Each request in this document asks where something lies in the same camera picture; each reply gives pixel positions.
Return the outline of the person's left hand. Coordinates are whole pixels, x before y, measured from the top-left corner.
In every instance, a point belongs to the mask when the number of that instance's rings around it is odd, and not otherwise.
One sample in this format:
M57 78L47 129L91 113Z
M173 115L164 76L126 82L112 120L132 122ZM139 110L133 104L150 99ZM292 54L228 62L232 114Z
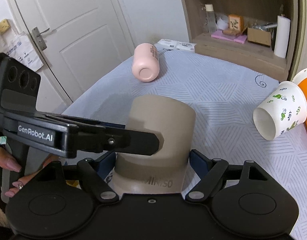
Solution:
M49 163L53 161L62 161L62 158L57 155L50 154L41 164L41 167L34 173L27 176L19 178L17 181L13 182L13 187L5 192L5 195L9 198L12 198L17 194L20 189L26 185L34 176L36 176L43 168L45 168ZM17 163L15 158L6 150L3 145L0 145L0 167L9 170L12 172L20 172L21 166Z

